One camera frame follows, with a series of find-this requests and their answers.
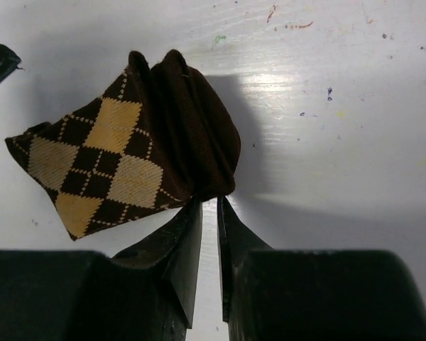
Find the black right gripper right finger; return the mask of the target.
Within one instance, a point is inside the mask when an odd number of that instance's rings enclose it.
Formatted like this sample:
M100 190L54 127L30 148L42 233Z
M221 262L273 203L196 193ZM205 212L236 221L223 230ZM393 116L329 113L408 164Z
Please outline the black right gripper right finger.
M217 226L231 340L426 340L425 303L393 252L274 249L225 197Z

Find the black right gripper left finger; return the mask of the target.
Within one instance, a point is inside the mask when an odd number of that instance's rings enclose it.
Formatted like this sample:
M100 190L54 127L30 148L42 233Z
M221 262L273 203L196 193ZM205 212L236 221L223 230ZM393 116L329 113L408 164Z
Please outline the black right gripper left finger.
M0 340L184 340L192 327L202 203L113 257L0 250Z

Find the brown argyle sock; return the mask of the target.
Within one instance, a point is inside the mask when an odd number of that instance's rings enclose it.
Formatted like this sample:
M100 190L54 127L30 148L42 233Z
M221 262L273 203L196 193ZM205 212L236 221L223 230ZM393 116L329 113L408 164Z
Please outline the brown argyle sock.
M130 52L102 95L5 143L73 240L231 194L241 152L218 94L177 50L154 66Z

